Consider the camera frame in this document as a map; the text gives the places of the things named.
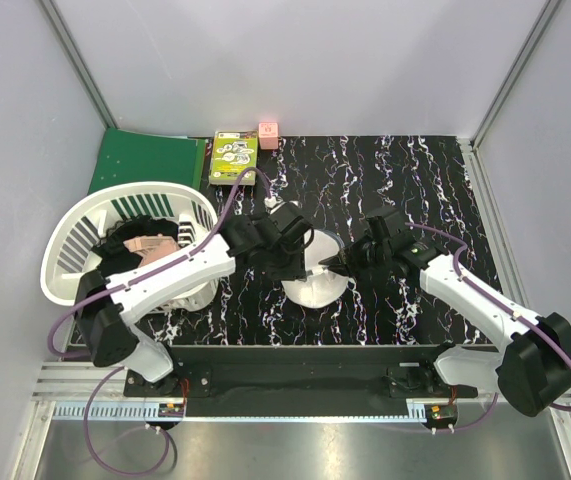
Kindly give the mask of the white mesh laundry bag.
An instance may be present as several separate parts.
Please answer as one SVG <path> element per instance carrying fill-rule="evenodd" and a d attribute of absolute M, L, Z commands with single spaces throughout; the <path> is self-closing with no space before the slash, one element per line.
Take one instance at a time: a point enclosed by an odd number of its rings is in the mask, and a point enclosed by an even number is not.
<path fill-rule="evenodd" d="M 297 305 L 321 309 L 339 299 L 348 286 L 348 278 L 327 270 L 321 260 L 337 255 L 343 241 L 326 230 L 314 230 L 314 239 L 305 249 L 306 277 L 302 280 L 282 281 L 286 297 Z"/>

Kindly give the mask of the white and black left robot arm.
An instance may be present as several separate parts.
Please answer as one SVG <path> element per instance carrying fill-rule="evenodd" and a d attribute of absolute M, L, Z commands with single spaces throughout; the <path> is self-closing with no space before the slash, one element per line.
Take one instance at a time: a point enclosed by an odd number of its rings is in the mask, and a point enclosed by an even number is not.
<path fill-rule="evenodd" d="M 181 372 L 167 347 L 137 324 L 153 309 L 196 287 L 252 269 L 275 281 L 306 277 L 304 251 L 313 226 L 294 203 L 267 212 L 221 219 L 200 243 L 127 272 L 97 270 L 78 284 L 74 320 L 94 366 L 121 366 L 141 375 L 161 396 L 180 386 Z"/>

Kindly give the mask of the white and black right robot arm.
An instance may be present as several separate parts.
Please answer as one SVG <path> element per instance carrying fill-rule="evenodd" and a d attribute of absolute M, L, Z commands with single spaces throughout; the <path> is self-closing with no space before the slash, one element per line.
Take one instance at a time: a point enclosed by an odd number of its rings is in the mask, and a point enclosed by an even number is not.
<path fill-rule="evenodd" d="M 540 315 L 480 280 L 460 264 L 467 245 L 449 252 L 438 229 L 411 223 L 394 207 L 366 218 L 363 237 L 321 260 L 327 270 L 357 279 L 368 270 L 413 282 L 461 314 L 491 342 L 491 352 L 443 348 L 419 371 L 431 396 L 465 385 L 501 395 L 515 410 L 535 417 L 546 408 L 571 412 L 571 325 L 553 312 Z"/>

